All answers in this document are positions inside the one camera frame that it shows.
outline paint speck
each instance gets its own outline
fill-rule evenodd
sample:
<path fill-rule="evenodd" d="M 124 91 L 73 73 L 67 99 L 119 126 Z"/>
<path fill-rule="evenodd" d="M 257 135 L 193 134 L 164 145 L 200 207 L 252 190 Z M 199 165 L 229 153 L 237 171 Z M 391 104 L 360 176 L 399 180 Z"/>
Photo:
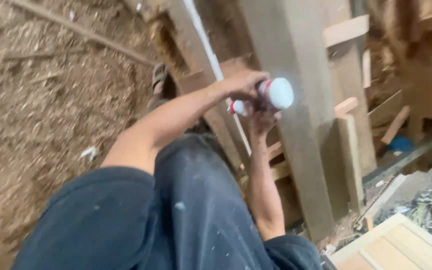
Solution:
<path fill-rule="evenodd" d="M 183 202 L 177 202 L 174 207 L 176 207 L 177 210 L 179 211 L 185 211 L 186 210 L 186 206 L 184 205 Z"/>

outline spray can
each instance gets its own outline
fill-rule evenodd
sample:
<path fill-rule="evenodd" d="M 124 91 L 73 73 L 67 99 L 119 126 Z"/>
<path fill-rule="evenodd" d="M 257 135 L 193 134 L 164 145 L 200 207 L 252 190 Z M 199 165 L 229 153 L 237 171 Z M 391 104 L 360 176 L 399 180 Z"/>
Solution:
<path fill-rule="evenodd" d="M 267 110 L 279 112 L 280 110 L 287 109 L 294 102 L 293 88 L 291 87 L 291 83 L 285 78 L 261 81 L 256 84 L 256 90 Z M 230 114 L 248 116 L 247 106 L 245 105 L 250 104 L 236 100 L 230 104 L 228 112 Z"/>

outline person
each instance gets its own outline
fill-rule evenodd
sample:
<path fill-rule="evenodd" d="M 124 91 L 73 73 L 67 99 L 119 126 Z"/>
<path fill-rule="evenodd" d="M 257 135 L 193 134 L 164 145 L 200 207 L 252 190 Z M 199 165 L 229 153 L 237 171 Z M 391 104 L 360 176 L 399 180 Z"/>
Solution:
<path fill-rule="evenodd" d="M 228 97 L 256 104 L 269 74 L 243 71 L 171 101 L 167 77 L 155 68 L 151 112 L 49 200 L 12 269 L 321 269 L 308 240 L 285 234 L 266 145 L 278 115 L 251 112 L 250 212 L 214 137 L 186 132 Z"/>

